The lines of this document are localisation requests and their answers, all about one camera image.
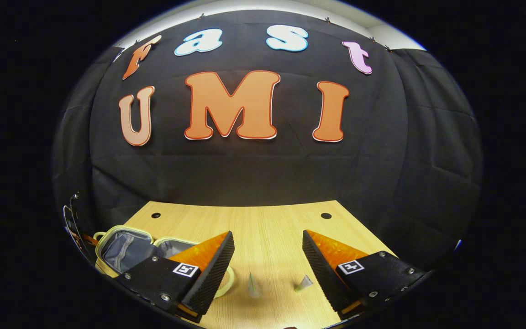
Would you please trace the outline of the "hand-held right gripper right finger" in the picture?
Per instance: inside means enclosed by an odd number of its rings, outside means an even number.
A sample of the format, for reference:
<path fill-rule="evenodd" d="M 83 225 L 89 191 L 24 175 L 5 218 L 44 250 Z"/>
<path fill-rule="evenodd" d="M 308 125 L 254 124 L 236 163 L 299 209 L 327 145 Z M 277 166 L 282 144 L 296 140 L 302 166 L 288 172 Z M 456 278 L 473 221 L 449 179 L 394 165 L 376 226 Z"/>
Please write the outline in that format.
<path fill-rule="evenodd" d="M 341 320 L 378 312 L 428 278 L 389 252 L 367 254 L 311 230 L 303 231 L 302 249 Z"/>

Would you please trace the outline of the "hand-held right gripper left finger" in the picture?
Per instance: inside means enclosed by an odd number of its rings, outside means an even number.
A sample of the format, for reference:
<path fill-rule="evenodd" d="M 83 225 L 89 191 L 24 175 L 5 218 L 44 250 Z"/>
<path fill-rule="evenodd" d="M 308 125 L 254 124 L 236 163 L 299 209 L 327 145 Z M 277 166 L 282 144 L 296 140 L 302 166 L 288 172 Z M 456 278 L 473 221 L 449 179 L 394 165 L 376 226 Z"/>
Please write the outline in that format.
<path fill-rule="evenodd" d="M 159 310 L 200 322 L 234 254 L 231 231 L 169 258 L 152 255 L 117 277 L 125 289 Z"/>

